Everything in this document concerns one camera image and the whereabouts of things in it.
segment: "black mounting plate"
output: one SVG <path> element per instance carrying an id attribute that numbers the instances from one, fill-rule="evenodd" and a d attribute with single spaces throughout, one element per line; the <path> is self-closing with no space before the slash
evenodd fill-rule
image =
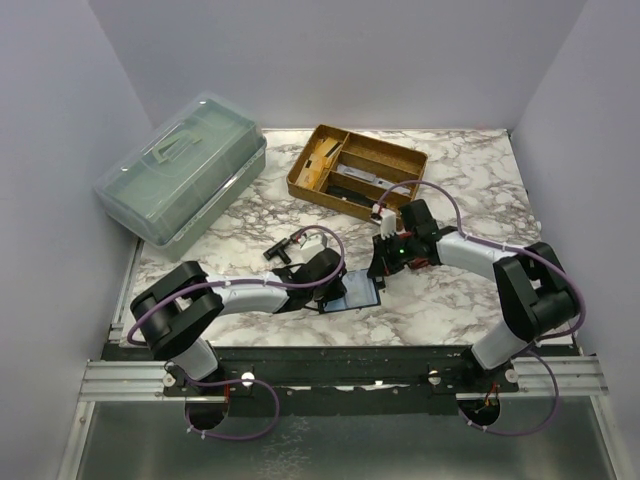
<path id="1" fill-rule="evenodd" d="M 333 416 L 430 413 L 455 415 L 457 393 L 483 393 L 493 382 L 501 392 L 518 387 L 506 381 L 504 370 L 473 385 L 452 377 L 464 347 L 239 347 L 216 349 L 221 369 L 207 381 L 241 378 L 251 372 L 278 393 L 283 415 Z M 177 382 L 165 388 L 169 397 L 220 396 L 224 388 L 188 385 L 177 369 Z M 429 382 L 437 371 L 440 382 Z M 268 416 L 269 392 L 260 386 L 234 385 L 232 416 Z"/>

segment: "screw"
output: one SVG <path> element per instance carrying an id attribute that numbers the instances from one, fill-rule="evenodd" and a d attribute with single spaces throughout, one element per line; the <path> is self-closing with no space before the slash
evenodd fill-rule
<path id="1" fill-rule="evenodd" d="M 176 379 L 170 373 L 167 373 L 164 377 L 162 377 L 162 384 L 165 387 L 173 387 L 176 384 Z"/>
<path id="2" fill-rule="evenodd" d="M 513 368 L 510 368 L 506 372 L 504 372 L 504 378 L 509 383 L 517 383 L 518 382 L 518 372 L 516 372 Z"/>

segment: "wooden tool box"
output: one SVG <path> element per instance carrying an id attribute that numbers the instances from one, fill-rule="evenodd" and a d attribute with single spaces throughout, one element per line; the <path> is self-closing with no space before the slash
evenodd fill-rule
<path id="1" fill-rule="evenodd" d="M 426 165 L 426 153 L 320 125 L 287 175 L 287 185 L 296 198 L 369 221 L 373 203 L 389 186 L 422 179 Z M 397 211 L 415 199 L 418 187 L 396 189 L 385 203 Z"/>

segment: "metal floor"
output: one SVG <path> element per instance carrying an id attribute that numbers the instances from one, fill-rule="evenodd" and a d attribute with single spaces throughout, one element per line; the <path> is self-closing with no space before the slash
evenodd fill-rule
<path id="1" fill-rule="evenodd" d="M 549 412 L 550 398 L 503 400 L 496 424 L 518 430 Z M 225 420 L 247 433 L 263 419 Z M 97 403 L 80 479 L 514 479 L 616 478 L 589 397 L 566 398 L 548 430 L 500 438 L 460 417 L 380 415 L 285 417 L 254 442 L 201 440 L 186 433 L 183 404 Z"/>

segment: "box handle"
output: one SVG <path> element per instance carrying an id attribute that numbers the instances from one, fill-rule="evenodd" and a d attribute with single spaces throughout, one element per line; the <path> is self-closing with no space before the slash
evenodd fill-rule
<path id="1" fill-rule="evenodd" d="M 190 130 L 180 130 L 178 133 L 170 135 L 161 142 L 158 142 L 151 149 L 151 153 L 160 164 L 166 161 L 172 162 L 188 147 L 198 143 L 200 140 L 202 140 L 202 138 Z"/>

